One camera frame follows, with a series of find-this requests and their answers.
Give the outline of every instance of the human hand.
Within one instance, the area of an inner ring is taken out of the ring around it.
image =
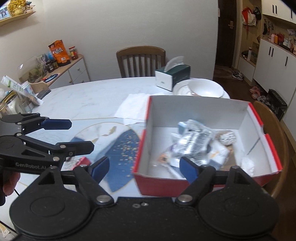
[[[17,182],[20,179],[20,173],[7,172],[4,176],[7,176],[7,179],[4,181],[3,184],[3,192],[5,193],[5,195],[9,196],[13,193],[15,186],[17,185]]]

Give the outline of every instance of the open cardboard box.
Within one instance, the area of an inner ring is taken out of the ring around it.
[[[198,96],[150,96],[146,129],[143,131],[134,176],[141,194],[178,196],[186,180],[173,179],[168,171],[153,164],[172,145],[170,133],[178,132],[178,122],[197,120],[215,130],[232,130],[237,165],[247,155],[255,164],[253,178],[261,186],[282,170],[280,159],[263,122],[250,102]]]

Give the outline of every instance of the doormat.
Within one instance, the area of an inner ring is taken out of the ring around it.
[[[214,77],[236,80],[232,77],[232,73],[233,70],[229,67],[215,65]]]

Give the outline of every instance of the door handle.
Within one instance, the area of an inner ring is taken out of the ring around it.
[[[228,24],[228,26],[230,27],[230,29],[233,29],[233,27],[234,27],[233,21],[230,21],[230,24]]]

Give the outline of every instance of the white bowl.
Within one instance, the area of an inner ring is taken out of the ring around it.
[[[224,94],[224,89],[221,85],[207,79],[193,79],[189,82],[188,87],[193,93],[204,97],[220,98]]]

